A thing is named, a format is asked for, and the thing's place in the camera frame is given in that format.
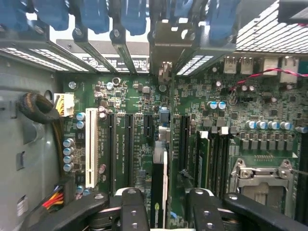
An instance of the electrolytic capacitor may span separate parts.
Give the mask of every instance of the electrolytic capacitor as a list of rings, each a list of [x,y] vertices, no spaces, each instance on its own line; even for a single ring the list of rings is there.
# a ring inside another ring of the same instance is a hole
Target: electrolytic capacitor
[[[68,138],[65,141],[63,141],[63,146],[65,148],[68,148],[70,146],[74,146],[74,144],[75,144],[75,142],[74,142],[74,140],[72,138]]]
[[[207,103],[207,106],[210,108],[210,109],[216,109],[217,108],[217,102],[215,101],[210,101]]]
[[[76,123],[76,128],[78,128],[78,129],[83,129],[84,127],[85,127],[85,122],[83,122],[83,121],[78,121],[77,123]]]
[[[278,123],[274,121],[270,121],[269,124],[269,129],[277,130],[278,129]]]
[[[266,123],[264,121],[258,121],[257,122],[257,128],[258,129],[265,129],[266,128]]]
[[[256,127],[255,121],[248,120],[246,122],[246,127],[249,128],[249,129],[254,129]]]
[[[225,102],[219,102],[219,103],[218,103],[218,108],[219,108],[220,110],[225,110],[225,108],[226,108],[226,103],[225,103]]]
[[[95,93],[94,93],[94,98],[95,99],[100,99],[100,98],[102,98],[103,97],[103,93],[101,93],[100,91],[96,91]]]
[[[77,188],[76,188],[76,193],[82,194],[84,190],[85,190],[85,186],[82,185],[82,184],[80,184],[80,185],[78,185]]]
[[[64,148],[63,149],[63,154],[64,155],[70,155],[74,152],[74,148],[73,147],[69,147],[69,148]]]
[[[84,121],[86,119],[86,114],[84,112],[80,112],[76,115],[76,119],[78,121]]]
[[[63,162],[69,164],[73,161],[73,159],[74,159],[73,155],[66,155],[65,157],[63,157]]]
[[[289,122],[281,122],[280,127],[283,130],[290,130],[291,129],[291,124]]]
[[[63,170],[64,170],[65,172],[69,172],[69,171],[71,171],[71,170],[73,169],[73,167],[74,167],[74,164],[73,164],[73,163],[65,164],[65,165],[63,166]]]

